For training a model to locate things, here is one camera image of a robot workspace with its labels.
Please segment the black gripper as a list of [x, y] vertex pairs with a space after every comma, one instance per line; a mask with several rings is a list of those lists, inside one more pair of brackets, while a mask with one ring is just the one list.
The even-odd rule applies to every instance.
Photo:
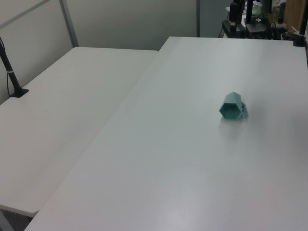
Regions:
[[230, 11], [229, 11], [230, 32], [237, 31], [238, 13], [239, 13], [239, 4], [234, 1], [230, 4]]

